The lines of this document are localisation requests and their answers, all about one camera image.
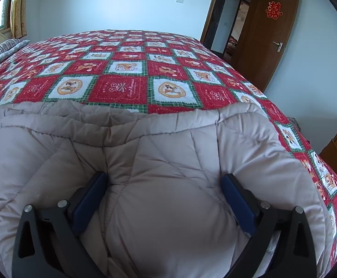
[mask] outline folded comforter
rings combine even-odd
[[[0,107],[0,270],[26,204],[55,206],[95,171],[109,189],[82,243],[108,277],[223,277],[246,246],[220,189],[233,173],[277,208],[305,209],[318,266],[332,228],[309,173],[255,104],[139,114],[73,101]]]

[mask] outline wooden door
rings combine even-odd
[[[264,91],[287,45],[299,0],[251,0],[230,64]]]
[[[223,12],[224,4],[225,0],[216,0],[214,9],[212,10],[210,25],[203,42],[203,45],[209,50],[211,50],[212,43],[214,42],[218,23],[220,22],[221,14]]]

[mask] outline brown door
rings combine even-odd
[[[287,45],[299,0],[251,0],[230,64],[264,91]]]

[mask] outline bedspread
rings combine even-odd
[[[192,37],[103,30],[37,42],[0,65],[0,105],[71,99],[130,112],[175,113],[258,105],[286,150],[310,173],[332,222],[337,260],[337,175],[267,97]]]

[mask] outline floral curtain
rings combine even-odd
[[[22,38],[27,35],[26,0],[12,0],[10,30],[12,32],[12,38]]]

